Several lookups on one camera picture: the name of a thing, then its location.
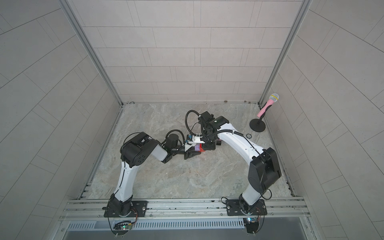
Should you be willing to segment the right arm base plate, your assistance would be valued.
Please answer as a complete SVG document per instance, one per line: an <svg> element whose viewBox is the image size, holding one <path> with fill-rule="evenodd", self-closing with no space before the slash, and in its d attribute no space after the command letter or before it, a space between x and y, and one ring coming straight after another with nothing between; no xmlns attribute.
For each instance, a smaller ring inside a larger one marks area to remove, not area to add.
<svg viewBox="0 0 384 240"><path fill-rule="evenodd" d="M253 205L245 200L224 200L228 216L265 216L268 214L265 201L260 199Z"/></svg>

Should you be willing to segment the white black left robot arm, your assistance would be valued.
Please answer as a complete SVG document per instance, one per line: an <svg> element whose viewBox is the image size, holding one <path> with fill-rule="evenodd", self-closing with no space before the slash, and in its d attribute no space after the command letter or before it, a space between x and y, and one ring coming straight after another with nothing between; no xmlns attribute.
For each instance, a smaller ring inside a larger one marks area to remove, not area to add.
<svg viewBox="0 0 384 240"><path fill-rule="evenodd" d="M139 170L149 156L153 156L162 163L167 163L173 156L183 154L184 159L199 155L203 151L203 141L200 137L188 135L182 138L171 130L163 142L153 139L141 132L130 140L126 139L120 148L121 173L116 190L111 195L107 210L114 211L116 215L127 216L132 210L133 185Z"/></svg>

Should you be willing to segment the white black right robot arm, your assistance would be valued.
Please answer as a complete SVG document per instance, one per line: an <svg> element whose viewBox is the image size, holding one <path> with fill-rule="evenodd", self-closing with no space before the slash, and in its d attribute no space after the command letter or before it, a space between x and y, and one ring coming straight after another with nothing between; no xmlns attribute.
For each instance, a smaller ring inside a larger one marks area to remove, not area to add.
<svg viewBox="0 0 384 240"><path fill-rule="evenodd" d="M215 150L219 140L232 147L248 164L249 185L239 196L239 206L245 215L257 209L257 203L267 190L282 176L277 153L274 149L264 149L238 132L224 117L215 118L209 112L199 114L201 125L201 148Z"/></svg>

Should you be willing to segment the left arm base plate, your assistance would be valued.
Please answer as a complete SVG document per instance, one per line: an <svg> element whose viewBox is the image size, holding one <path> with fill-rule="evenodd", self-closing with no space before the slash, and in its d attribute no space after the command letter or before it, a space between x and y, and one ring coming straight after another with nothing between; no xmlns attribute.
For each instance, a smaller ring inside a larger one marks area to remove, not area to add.
<svg viewBox="0 0 384 240"><path fill-rule="evenodd" d="M148 207L148 201L131 201L122 205L118 204L116 207L114 204L107 203L106 207L103 207L105 218L133 218L144 217Z"/></svg>

